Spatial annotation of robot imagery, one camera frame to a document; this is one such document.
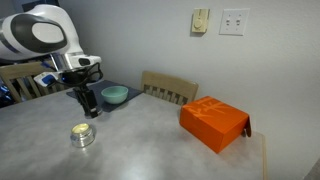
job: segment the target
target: cable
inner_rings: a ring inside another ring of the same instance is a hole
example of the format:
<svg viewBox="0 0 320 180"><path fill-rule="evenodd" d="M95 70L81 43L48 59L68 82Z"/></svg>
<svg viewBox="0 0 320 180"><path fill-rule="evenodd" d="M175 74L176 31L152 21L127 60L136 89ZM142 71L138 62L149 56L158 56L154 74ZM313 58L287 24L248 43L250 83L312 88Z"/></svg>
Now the cable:
<svg viewBox="0 0 320 180"><path fill-rule="evenodd" d="M45 68L50 68L52 69L54 72L57 72L57 69L52 67L50 64L48 64L44 59L41 59L41 66L45 67Z"/></svg>
<svg viewBox="0 0 320 180"><path fill-rule="evenodd" d="M93 67L95 67L96 65L98 66L98 71L94 71L94 72L88 74L88 72L89 72ZM101 71L101 69L100 69L100 63L96 63L96 64L94 64L93 66L91 66L90 68L88 68L88 69L84 72L84 75L86 76L86 78L85 78L83 81L81 81L80 83L69 84L69 83L64 83L64 82L60 82L60 81L57 81L57 80L56 80L55 82L58 83L58 84L62 84L62 85L65 85L65 86L69 86L69 87L83 86L83 85L85 85L85 84L88 83L88 80L90 80L90 78L91 78L94 74L99 74L98 80L100 80L100 79L103 77L103 73L102 73L102 71Z"/></svg>

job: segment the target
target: black wire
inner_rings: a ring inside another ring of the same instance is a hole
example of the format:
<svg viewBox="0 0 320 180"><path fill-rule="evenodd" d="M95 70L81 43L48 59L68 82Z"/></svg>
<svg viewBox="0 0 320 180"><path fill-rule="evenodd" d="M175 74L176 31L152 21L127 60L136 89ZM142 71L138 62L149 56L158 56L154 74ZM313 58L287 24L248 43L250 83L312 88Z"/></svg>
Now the black wire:
<svg viewBox="0 0 320 180"><path fill-rule="evenodd" d="M98 66L98 71L94 71L90 74L88 74L88 72L95 66ZM94 75L94 74L97 74L99 73L99 78L97 81L99 81L102 77L103 77L103 73L100 69L100 63L96 63L94 64L93 66L91 66L90 68L88 68L85 72L84 72L84 75L87 76L83 81L81 81L80 83L77 83L77 84L69 84L69 83L64 83L64 82L60 82L58 80L56 80L55 82L58 83L58 84L62 84L62 85L65 85L65 86L69 86L69 87L75 87L75 86L83 86L85 85L86 83L88 83L88 80L90 80L91 76Z"/></svg>

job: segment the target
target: wooden chair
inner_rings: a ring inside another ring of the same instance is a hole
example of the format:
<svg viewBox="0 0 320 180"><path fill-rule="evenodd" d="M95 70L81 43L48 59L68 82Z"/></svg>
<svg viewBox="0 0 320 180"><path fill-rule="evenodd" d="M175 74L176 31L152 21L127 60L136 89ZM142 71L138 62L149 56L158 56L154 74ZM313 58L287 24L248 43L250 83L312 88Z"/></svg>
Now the wooden chair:
<svg viewBox="0 0 320 180"><path fill-rule="evenodd" d="M194 100L198 84L178 77L144 71L141 90L166 101L184 105Z"/></svg>
<svg viewBox="0 0 320 180"><path fill-rule="evenodd" d="M4 84L8 87L13 99L17 102L34 99L37 97L45 96L59 90L64 90L63 85L54 85L50 88L44 88L38 85L33 77L42 73L52 71L51 69L41 66L41 62L30 62L24 64L16 64L0 67L0 77ZM13 81L18 82L19 87L13 85Z"/></svg>

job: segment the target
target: orange box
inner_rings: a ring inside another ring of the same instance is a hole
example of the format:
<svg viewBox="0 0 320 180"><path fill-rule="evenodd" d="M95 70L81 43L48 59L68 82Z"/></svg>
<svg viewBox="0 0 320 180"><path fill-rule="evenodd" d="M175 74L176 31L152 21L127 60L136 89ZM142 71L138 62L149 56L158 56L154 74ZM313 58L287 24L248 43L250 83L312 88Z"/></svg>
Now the orange box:
<svg viewBox="0 0 320 180"><path fill-rule="evenodd" d="M182 106L180 125L214 152L219 153L246 129L249 115L210 96Z"/></svg>

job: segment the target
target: tin lid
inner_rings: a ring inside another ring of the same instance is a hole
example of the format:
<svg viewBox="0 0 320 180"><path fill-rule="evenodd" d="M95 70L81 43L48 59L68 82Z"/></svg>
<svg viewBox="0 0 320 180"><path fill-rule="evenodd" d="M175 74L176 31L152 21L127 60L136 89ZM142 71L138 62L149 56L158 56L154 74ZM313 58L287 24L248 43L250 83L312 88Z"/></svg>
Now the tin lid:
<svg viewBox="0 0 320 180"><path fill-rule="evenodd" d="M82 123L74 126L71 130L72 134L77 136L85 136L91 131L91 127L87 123Z"/></svg>

